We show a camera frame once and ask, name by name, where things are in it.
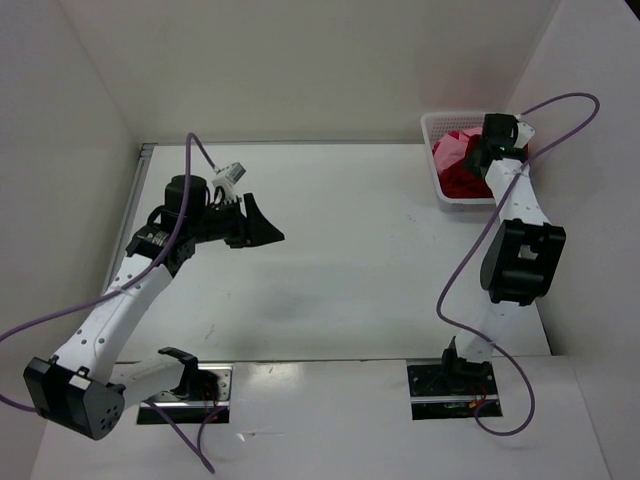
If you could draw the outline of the dark red t shirt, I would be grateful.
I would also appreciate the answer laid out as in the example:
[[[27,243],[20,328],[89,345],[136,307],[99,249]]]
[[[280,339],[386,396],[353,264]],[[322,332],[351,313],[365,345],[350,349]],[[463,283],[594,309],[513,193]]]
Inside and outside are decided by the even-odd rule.
[[[438,175],[442,192],[454,199],[492,198],[491,190],[485,181],[471,174],[463,160]]]

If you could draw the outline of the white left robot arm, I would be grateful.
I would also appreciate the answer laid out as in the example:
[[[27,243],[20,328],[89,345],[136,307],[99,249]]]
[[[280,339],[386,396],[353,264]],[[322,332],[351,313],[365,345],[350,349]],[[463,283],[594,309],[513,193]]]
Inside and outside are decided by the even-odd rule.
[[[101,440],[123,412],[162,391],[180,400],[213,383],[198,358],[163,347],[148,362],[125,372],[116,361],[155,299],[197,245],[222,240],[232,249],[283,241],[254,196],[229,193],[210,201],[205,179],[178,175],[166,185],[164,202],[132,237],[106,298],[49,359],[33,358],[23,377],[36,413],[92,440]]]

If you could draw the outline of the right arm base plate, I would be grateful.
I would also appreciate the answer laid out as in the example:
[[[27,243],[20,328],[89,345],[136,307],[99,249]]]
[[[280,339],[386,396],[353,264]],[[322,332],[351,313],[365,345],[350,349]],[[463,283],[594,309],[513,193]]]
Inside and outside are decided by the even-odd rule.
[[[448,382],[439,360],[408,362],[409,399],[414,421],[502,417],[492,368],[476,378]]]

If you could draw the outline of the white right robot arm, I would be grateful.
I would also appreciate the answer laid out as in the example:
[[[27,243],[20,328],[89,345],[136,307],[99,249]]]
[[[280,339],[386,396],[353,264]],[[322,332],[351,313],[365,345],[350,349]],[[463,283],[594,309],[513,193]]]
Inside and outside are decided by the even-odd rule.
[[[450,393],[486,379],[496,341],[547,294],[565,245],[565,230],[551,224],[532,187],[526,162],[534,134],[514,115],[487,114],[479,143],[465,159],[465,168],[493,194],[500,225],[480,268],[485,305],[443,352],[438,377]]]

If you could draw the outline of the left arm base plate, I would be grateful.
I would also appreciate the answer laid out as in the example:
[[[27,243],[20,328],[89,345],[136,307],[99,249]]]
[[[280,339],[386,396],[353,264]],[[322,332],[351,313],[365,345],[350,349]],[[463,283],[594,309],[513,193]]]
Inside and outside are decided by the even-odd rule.
[[[199,383],[187,394],[162,391],[151,402],[179,426],[201,424],[208,415],[213,415],[210,424],[228,424],[234,366],[201,363],[199,371]]]

